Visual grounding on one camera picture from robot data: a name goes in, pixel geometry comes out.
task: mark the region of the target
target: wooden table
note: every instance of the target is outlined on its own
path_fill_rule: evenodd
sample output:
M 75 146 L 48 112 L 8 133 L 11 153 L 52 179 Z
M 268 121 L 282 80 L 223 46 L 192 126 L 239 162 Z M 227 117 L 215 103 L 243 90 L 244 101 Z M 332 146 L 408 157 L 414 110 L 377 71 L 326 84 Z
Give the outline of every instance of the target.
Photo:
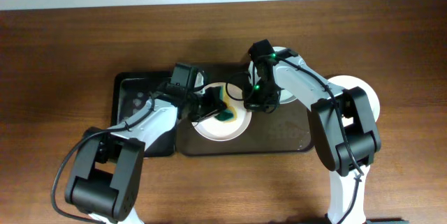
M 74 223 L 50 205 L 66 152 L 106 128 L 113 79 L 175 62 L 246 62 L 264 38 L 322 75 L 378 93 L 382 150 L 368 218 L 447 220 L 447 0 L 306 0 L 0 12 L 0 223 Z M 57 199 L 71 163 L 61 179 Z M 308 154 L 145 161 L 147 223 L 266 223 L 323 216 L 328 171 Z

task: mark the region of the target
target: green sponge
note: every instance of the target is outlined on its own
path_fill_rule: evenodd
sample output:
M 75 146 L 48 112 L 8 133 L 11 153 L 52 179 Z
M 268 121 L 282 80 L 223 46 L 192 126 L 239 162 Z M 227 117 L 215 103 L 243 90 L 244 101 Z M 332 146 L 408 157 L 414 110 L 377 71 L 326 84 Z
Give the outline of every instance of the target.
M 233 115 L 233 113 L 229 110 L 229 109 L 225 109 L 223 112 L 219 113 L 218 115 L 214 116 L 217 120 L 219 121 L 228 121 L 230 119 L 232 119 L 235 115 Z
M 223 89 L 221 89 L 221 92 L 220 92 L 220 99 L 223 101 L 223 102 L 225 102 L 225 99 L 224 99 L 224 89 L 225 88 L 223 88 Z M 221 122 L 225 122 L 225 121 L 229 121 L 229 120 L 231 120 L 231 119 L 233 119 L 234 117 L 235 117 L 235 115 L 233 114 L 233 112 L 231 112 L 231 110 L 229 110 L 228 108 L 226 108 L 223 112 L 220 112 L 218 115 L 216 115 L 216 116 L 214 116 L 217 120 L 219 120 L 219 121 L 221 121 Z

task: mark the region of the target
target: plate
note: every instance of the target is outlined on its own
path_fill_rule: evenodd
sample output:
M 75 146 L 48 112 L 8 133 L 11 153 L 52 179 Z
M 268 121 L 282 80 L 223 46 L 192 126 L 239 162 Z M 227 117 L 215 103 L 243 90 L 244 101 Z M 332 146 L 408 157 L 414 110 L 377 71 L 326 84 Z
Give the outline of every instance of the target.
M 331 77 L 328 81 L 333 84 L 344 87 L 346 89 L 352 89 L 354 87 L 362 88 L 368 96 L 369 104 L 371 105 L 372 114 L 374 115 L 374 120 L 377 121 L 377 119 L 379 118 L 379 114 L 380 114 L 379 97 L 377 97 L 376 92 L 373 90 L 373 88 L 371 88 L 371 86 L 368 83 L 366 83 L 365 81 L 361 80 L 358 77 L 353 77 L 353 76 L 349 76 L 349 75 L 338 75 L 335 77 Z M 352 118 L 350 118 L 350 119 L 343 118 L 344 126 L 348 126 L 348 125 L 352 124 L 352 122 L 353 122 Z
M 251 112 L 245 109 L 242 101 L 236 101 L 228 97 L 224 82 L 209 84 L 205 89 L 219 86 L 223 89 L 223 101 L 233 112 L 234 117 L 228 121 L 219 121 L 211 117 L 200 123 L 192 122 L 192 124 L 198 133 L 209 140 L 228 141 L 241 135 L 247 129 L 250 124 Z M 242 97 L 242 90 L 233 84 L 228 84 L 228 91 L 235 98 Z

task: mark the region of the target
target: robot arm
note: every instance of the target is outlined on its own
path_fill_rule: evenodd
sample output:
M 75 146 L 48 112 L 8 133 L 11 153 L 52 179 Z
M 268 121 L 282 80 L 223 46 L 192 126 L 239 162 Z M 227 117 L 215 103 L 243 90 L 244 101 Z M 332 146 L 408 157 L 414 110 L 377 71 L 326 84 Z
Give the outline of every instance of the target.
M 163 83 L 132 117 L 107 130 L 87 130 L 67 183 L 67 203 L 97 223 L 141 224 L 133 205 L 144 151 L 179 119 L 202 121 L 226 109 L 220 100 L 220 87 L 203 91 L 205 83 L 203 71 L 177 64 L 170 82 Z M 113 174 L 95 168 L 95 164 L 107 162 L 116 163 Z
M 275 94 L 281 89 L 292 93 L 306 106 L 316 152 L 330 171 L 328 219 L 331 223 L 364 223 L 366 174 L 374 161 L 374 154 L 381 147 L 366 93 L 358 87 L 346 90 L 330 83 L 309 68 L 296 52 L 290 49 L 275 52 L 268 40 L 254 43 L 249 54 L 256 67 L 249 71 L 254 71 L 251 76 L 257 81 L 258 89 L 251 96 L 247 94 L 252 88 L 245 89 L 245 107 L 252 111 L 265 111 L 265 107 L 277 104 L 274 100 L 279 98 Z M 361 179 L 349 157 L 334 111 L 334 101 L 327 89 L 331 90 L 341 113 L 345 117 L 353 117 L 353 124 L 345 126 L 344 132 L 356 165 L 363 173 Z

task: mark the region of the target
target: black cable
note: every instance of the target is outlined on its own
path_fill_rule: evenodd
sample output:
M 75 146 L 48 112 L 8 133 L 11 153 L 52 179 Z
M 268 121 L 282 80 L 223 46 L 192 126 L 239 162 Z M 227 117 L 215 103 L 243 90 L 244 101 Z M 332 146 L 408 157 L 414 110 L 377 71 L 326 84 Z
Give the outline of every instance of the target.
M 230 95 L 230 93 L 228 92 L 228 84 L 230 84 L 231 80 L 233 80 L 233 78 L 234 78 L 235 76 L 237 76 L 237 75 L 242 75 L 242 74 L 243 74 L 243 75 L 248 75 L 248 76 L 250 76 L 250 73 L 246 73 L 246 72 L 243 72 L 243 73 L 236 73 L 236 74 L 231 75 L 230 78 L 228 78 L 228 81 L 225 83 L 225 92 L 226 92 L 226 94 L 227 94 L 231 99 L 236 100 L 236 101 L 246 101 L 246 100 L 249 100 L 249 99 L 253 96 L 254 91 L 255 91 L 254 87 L 255 87 L 256 84 L 257 84 L 257 83 L 255 84 L 255 82 L 254 82 L 254 63 L 253 63 L 253 67 L 252 67 L 252 69 L 251 69 L 251 83 L 253 84 L 253 88 L 251 88 L 250 94 L 249 94 L 246 98 L 235 98 L 235 97 L 233 97 L 233 96 Z
M 351 159 L 351 162 L 352 162 L 353 166 L 357 169 L 357 171 L 362 176 L 365 175 L 363 173 L 362 169 L 360 168 L 360 166 L 357 164 L 356 158 L 354 158 L 354 154 L 353 154 L 353 152 L 351 150 L 351 146 L 348 143 L 348 138 L 346 136 L 346 132 L 344 131 L 343 122 L 342 122 L 342 115 L 341 115 L 341 113 L 339 111 L 337 100 L 335 99 L 335 96 L 332 93 L 332 91 L 329 89 L 329 86 L 327 84 L 325 84 L 323 81 L 321 81 L 320 78 L 318 78 L 315 74 L 313 74 L 312 72 L 310 72 L 310 71 L 308 71 L 308 70 L 306 70 L 304 68 L 301 68 L 301 66 L 297 66 L 296 64 L 291 63 L 290 61 L 288 61 L 286 59 L 283 59 L 281 57 L 277 57 L 277 59 L 281 60 L 281 61 L 287 63 L 288 65 L 296 68 L 297 70 L 300 70 L 300 71 L 308 74 L 309 76 L 313 77 L 322 87 L 324 87 L 325 91 L 328 92 L 328 94 L 329 94 L 329 96 L 331 98 L 332 104 L 334 105 L 335 113 L 337 114 L 338 124 L 339 124 L 340 130 L 342 131 L 342 137 L 343 137 L 343 141 L 344 141 L 344 146 L 346 147 L 346 150 L 348 151 L 349 158 Z
M 272 53 L 272 54 L 266 54 L 266 55 L 263 55 L 263 56 L 259 56 L 259 57 L 256 57 L 256 61 L 253 61 L 253 67 L 252 67 L 252 69 L 251 69 L 251 83 L 253 84 L 253 88 L 251 89 L 250 94 L 249 94 L 246 98 L 235 98 L 235 97 L 233 97 L 232 95 L 230 95 L 230 93 L 228 92 L 228 84 L 231 83 L 231 80 L 233 80 L 233 78 L 234 78 L 235 76 L 238 76 L 238 75 L 248 75 L 248 76 L 250 76 L 250 73 L 247 73 L 247 72 L 235 73 L 235 74 L 231 75 L 230 78 L 228 78 L 227 82 L 225 83 L 225 91 L 226 91 L 226 94 L 227 94 L 231 99 L 236 100 L 236 101 L 246 101 L 246 100 L 249 100 L 249 99 L 253 96 L 253 94 L 254 94 L 254 91 L 255 91 L 254 87 L 258 84 L 258 83 L 255 83 L 255 82 L 254 82 L 254 78 L 255 78 L 255 76 L 254 76 L 255 63 L 258 62 L 258 61 L 259 61 L 260 59 L 262 59 L 262 58 L 272 57 L 274 54 L 275 54 L 275 53 Z
M 278 92 L 277 92 L 276 97 L 277 97 L 277 101 L 276 101 L 276 103 L 274 104 L 273 109 L 271 109 L 270 111 L 265 111 L 265 110 L 264 110 L 265 113 L 267 113 L 267 114 L 272 114 L 275 110 L 278 109 L 279 104 L 280 104 L 280 100 L 281 100 L 281 91 L 278 91 Z
M 87 141 L 89 141 L 90 139 L 92 139 L 93 137 L 97 137 L 99 135 L 102 134 L 106 134 L 106 133 L 115 133 L 115 132 L 119 132 L 119 131 L 123 131 L 123 130 L 129 130 L 130 128 L 136 126 L 137 124 L 139 124 L 143 119 L 145 119 L 147 116 L 149 116 L 151 114 L 151 112 L 154 111 L 155 108 L 155 99 L 154 96 L 152 95 L 152 93 L 149 93 L 150 98 L 152 100 L 152 104 L 151 107 L 149 108 L 149 111 L 144 114 L 141 118 L 139 118 L 137 121 L 133 122 L 132 124 L 128 125 L 127 122 L 125 122 L 125 127 L 121 127 L 121 128 L 116 128 L 116 129 L 105 129 L 105 130 L 100 130 L 99 132 L 93 133 L 92 135 L 85 137 L 83 139 L 81 139 L 77 144 L 75 144 L 75 146 L 68 152 L 68 154 L 65 156 L 64 160 L 62 161 L 62 164 L 59 166 L 59 169 L 57 170 L 56 173 L 56 177 L 54 178 L 54 182 L 53 182 L 53 186 L 51 187 L 51 193 L 50 193 L 50 197 L 51 197 L 51 205 L 53 207 L 53 209 L 60 215 L 65 216 L 67 218 L 72 218 L 74 220 L 77 221 L 84 221 L 87 223 L 98 223 L 98 224 L 105 224 L 103 221 L 97 221 L 97 220 L 93 220 L 90 218 L 84 218 L 81 216 L 76 216 L 73 214 L 69 214 L 65 211 L 63 211 L 62 209 L 60 209 L 57 206 L 56 203 L 56 189 L 57 189 L 57 184 L 59 183 L 59 179 L 61 177 L 62 172 L 64 171 L 64 168 L 66 166 L 66 164 L 68 163 L 68 161 L 70 160 L 71 156 L 83 145 L 85 144 Z
M 342 224 L 344 219 L 346 219 L 346 217 L 348 217 L 348 215 L 351 213 L 352 209 L 354 208 L 354 205 L 356 204 L 356 199 L 357 199 L 357 193 L 358 193 L 358 187 L 360 185 L 360 182 L 362 182 L 361 178 L 361 174 L 357 175 L 354 179 L 356 181 L 356 186 L 354 187 L 354 193 L 352 195 L 352 200 L 351 200 L 351 204 L 349 205 L 348 210 L 346 211 L 346 213 L 344 213 L 343 217 L 340 219 L 340 221 L 338 221 L 337 224 Z

